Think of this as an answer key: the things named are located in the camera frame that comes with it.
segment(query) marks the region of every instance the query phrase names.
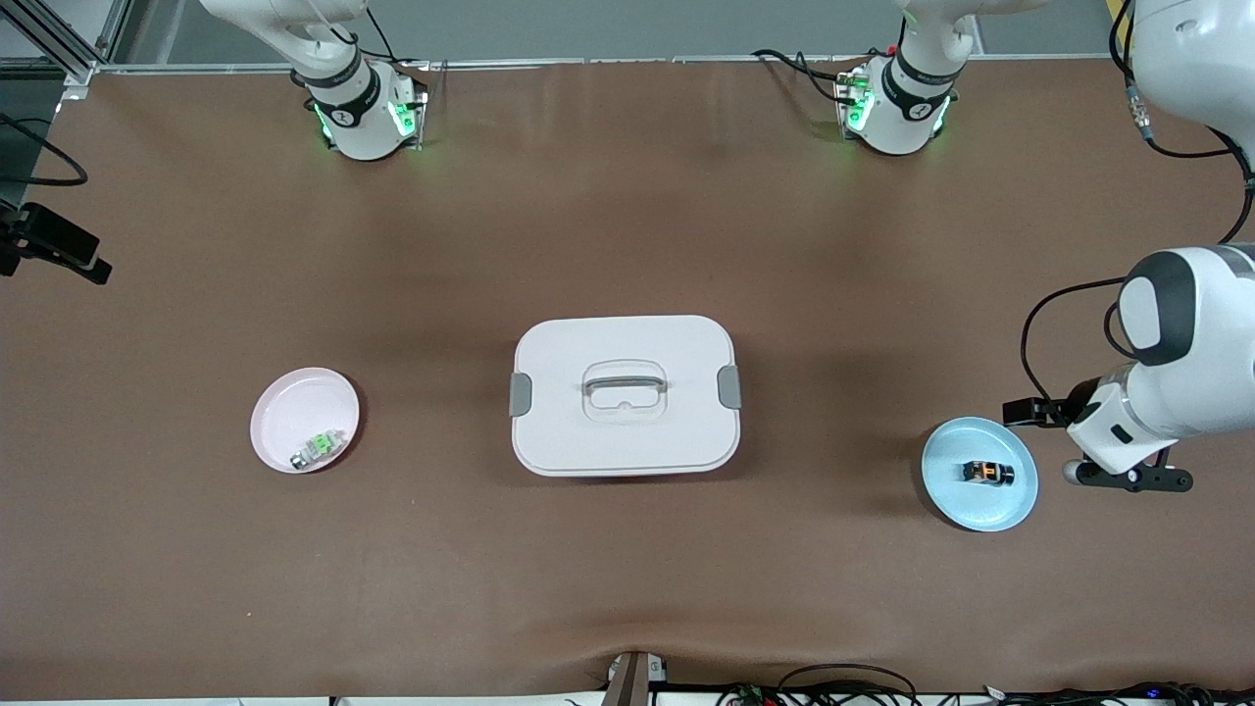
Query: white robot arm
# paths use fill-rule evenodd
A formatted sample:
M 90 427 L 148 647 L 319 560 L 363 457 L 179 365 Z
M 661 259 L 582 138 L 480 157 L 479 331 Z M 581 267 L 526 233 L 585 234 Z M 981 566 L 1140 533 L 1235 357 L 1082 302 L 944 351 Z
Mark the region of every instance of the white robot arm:
M 892 56 L 873 56 L 852 73 L 865 75 L 845 87 L 846 132 L 887 154 L 909 154 L 940 129 L 955 79 L 971 56 L 971 15 L 1033 10 L 1048 0 L 894 0 L 904 28 Z
M 1255 0 L 1138 0 L 1133 50 L 1136 83 L 1153 103 L 1227 135 L 1246 179 L 1245 218 L 1255 197 Z M 1255 429 L 1255 245 L 1152 252 L 1124 277 L 1118 307 L 1133 364 L 1078 385 L 1053 410 L 1008 404 L 1004 419 L 1065 425 L 1086 455 L 1064 468 L 1073 483 L 1188 490 L 1187 473 L 1146 460 L 1182 439 Z
M 255 35 L 291 61 L 314 97 L 323 132 L 344 155 L 379 159 L 418 139 L 427 92 L 385 61 L 345 41 L 336 23 L 365 13 L 366 0 L 201 0 L 213 16 Z
M 1151 253 L 1124 278 L 1119 316 L 1136 362 L 1097 381 L 1068 425 L 1092 463 L 1141 475 L 1182 439 L 1255 428 L 1255 245 Z

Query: container lid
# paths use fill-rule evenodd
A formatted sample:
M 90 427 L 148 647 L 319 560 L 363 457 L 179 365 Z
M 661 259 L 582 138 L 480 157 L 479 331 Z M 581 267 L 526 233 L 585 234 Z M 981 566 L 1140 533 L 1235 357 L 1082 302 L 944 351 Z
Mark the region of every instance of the container lid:
M 551 477 L 708 472 L 740 440 L 728 331 L 705 316 L 537 324 L 511 381 L 515 453 Z

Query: wire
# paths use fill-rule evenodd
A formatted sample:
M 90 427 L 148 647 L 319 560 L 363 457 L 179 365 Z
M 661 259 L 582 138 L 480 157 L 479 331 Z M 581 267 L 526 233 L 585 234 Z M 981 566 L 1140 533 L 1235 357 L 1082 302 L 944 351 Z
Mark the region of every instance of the wire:
M 892 670 L 886 670 L 885 667 L 876 667 L 876 666 L 872 666 L 872 665 L 860 665 L 857 662 L 831 662 L 831 663 L 826 663 L 826 665 L 811 665 L 808 667 L 799 667 L 799 668 L 793 670 L 792 672 L 784 675 L 783 677 L 781 677 L 781 681 L 776 685 L 776 688 L 784 688 L 784 685 L 788 683 L 789 680 L 792 680 L 793 677 L 799 676 L 799 675 L 804 675 L 804 673 L 808 673 L 808 672 L 821 672 L 821 671 L 822 672 L 828 672 L 828 671 L 835 671 L 835 670 L 856 670 L 856 671 L 862 671 L 862 672 L 876 672 L 876 673 L 881 673 L 881 675 L 885 675 L 885 676 L 890 676 L 890 677 L 894 677 L 895 680 L 905 683 L 906 687 L 911 690 L 911 693 L 917 693 L 917 691 L 915 688 L 915 685 L 911 682 L 911 680 L 904 677 L 902 675 L 900 675 L 900 673 L 897 673 L 897 672 L 895 672 Z
M 1242 211 L 1237 214 L 1237 219 L 1234 221 L 1234 227 L 1229 228 L 1225 237 L 1220 238 L 1219 245 L 1224 245 L 1234 238 L 1246 224 L 1246 218 L 1251 214 L 1251 201 L 1255 198 L 1255 188 L 1247 187 L 1246 196 L 1242 198 Z
M 1116 308 L 1118 308 L 1118 307 L 1119 307 L 1119 300 L 1118 298 L 1116 301 L 1112 301 L 1111 306 L 1107 306 L 1107 312 L 1103 313 L 1103 316 L 1102 316 L 1102 331 L 1103 331 L 1103 335 L 1107 336 L 1107 342 L 1109 342 L 1111 346 L 1116 349 L 1116 352 L 1119 352 L 1121 356 L 1123 356 L 1126 359 L 1136 359 L 1137 356 L 1133 356 L 1133 351 L 1128 350 L 1127 347 L 1124 347 L 1123 345 L 1121 345 L 1119 341 L 1116 340 L 1116 335 L 1112 334 L 1112 331 L 1111 331 L 1111 317 L 1116 312 Z
M 1112 286 L 1122 281 L 1124 281 L 1124 277 L 1099 278 L 1094 281 L 1087 281 L 1084 283 L 1074 283 L 1072 286 L 1064 286 L 1063 288 L 1057 288 L 1050 293 L 1043 296 L 1042 300 L 1038 301 L 1035 306 L 1033 306 L 1033 310 L 1028 312 L 1028 316 L 1024 317 L 1024 327 L 1020 329 L 1020 366 L 1024 367 L 1024 375 L 1028 376 L 1028 381 L 1033 384 L 1033 387 L 1037 389 L 1037 393 L 1042 396 L 1043 400 L 1045 400 L 1045 404 L 1049 408 L 1049 413 L 1052 413 L 1054 416 L 1062 418 L 1062 413 L 1054 405 L 1054 399 L 1050 398 L 1050 394 L 1047 393 L 1045 387 L 1042 386 L 1042 381 L 1037 380 L 1037 376 L 1033 374 L 1033 367 L 1028 362 L 1028 331 L 1029 329 L 1033 327 L 1033 319 L 1037 317 L 1038 311 L 1040 311 L 1047 303 L 1054 301 L 1059 296 L 1072 293 L 1073 291 L 1084 291 L 1087 288 Z
M 1160 147 L 1160 143 L 1155 142 L 1153 137 L 1147 139 L 1146 143 L 1151 145 L 1151 149 L 1155 149 L 1160 154 L 1163 154 L 1165 157 L 1176 157 L 1177 159 L 1204 159 L 1206 157 L 1224 157 L 1225 154 L 1230 154 L 1229 149 L 1212 149 L 1211 152 L 1177 152 L 1175 149 Z
M 0 112 L 0 123 L 4 123 L 6 125 L 11 127 L 13 129 L 15 129 L 15 130 L 25 134 L 30 139 L 34 139 L 40 145 L 43 145 L 44 148 L 46 148 L 53 154 L 56 154 L 63 162 L 65 162 L 67 164 L 69 164 L 69 167 L 72 169 L 74 169 L 74 172 L 78 176 L 75 176 L 74 178 L 44 178 L 44 177 L 20 177 L 20 176 L 4 176 L 4 174 L 0 174 L 0 182 L 6 182 L 6 183 L 28 183 L 28 184 L 31 184 L 31 186 L 80 186 L 80 184 L 87 183 L 87 169 L 84 169 L 82 164 L 79 164 L 78 162 L 74 161 L 73 157 L 70 157 L 69 154 L 67 154 L 65 152 L 63 152 L 60 149 L 60 147 L 56 147 L 55 144 L 53 144 L 48 139 L 40 137 L 35 132 L 31 132 L 30 128 L 28 128 L 26 125 L 21 124 L 23 122 L 24 120 L 14 119 L 8 113 Z
M 802 56 L 802 53 L 798 51 L 797 55 Z M 781 54 L 779 51 L 777 51 L 774 49 L 759 49 L 758 51 L 754 51 L 753 54 L 750 54 L 750 56 L 758 56 L 758 58 L 771 56 L 773 59 L 779 59 L 782 63 L 784 63 L 784 65 L 787 65 L 788 68 L 793 69 L 794 71 L 809 73 L 809 74 L 814 75 L 816 78 L 822 78 L 825 80 L 837 80 L 837 74 L 830 74 L 830 73 L 826 73 L 826 71 L 817 71 L 814 69 L 811 69 L 809 71 L 807 71 L 807 69 L 804 66 L 802 66 L 802 64 L 798 64 L 793 59 L 789 59 L 788 56 L 786 56 L 784 54 Z
M 397 53 L 392 50 L 392 41 L 388 41 L 388 35 L 384 34 L 383 28 L 379 26 L 379 20 L 375 19 L 374 10 L 366 8 L 366 16 L 370 18 L 370 24 L 375 25 L 375 33 L 379 35 L 379 39 L 382 39 L 384 43 L 384 50 L 388 51 L 387 58 L 392 59 L 392 61 L 395 64 Z
M 811 85 L 813 85 L 814 89 L 820 92 L 820 95 L 823 95 L 825 98 L 827 98 L 828 100 L 832 100 L 833 103 L 840 103 L 841 105 L 853 105 L 855 104 L 855 102 L 853 102 L 852 98 L 845 98 L 845 97 L 840 97 L 840 95 L 833 95 L 832 93 L 828 93 L 827 90 L 825 90 L 823 87 L 820 85 L 820 82 L 816 78 L 814 71 L 811 70 L 811 64 L 806 63 L 806 56 L 801 51 L 797 53 L 797 60 L 798 60 L 799 64 L 802 64 L 802 70 L 804 70 L 806 75 L 809 76 Z

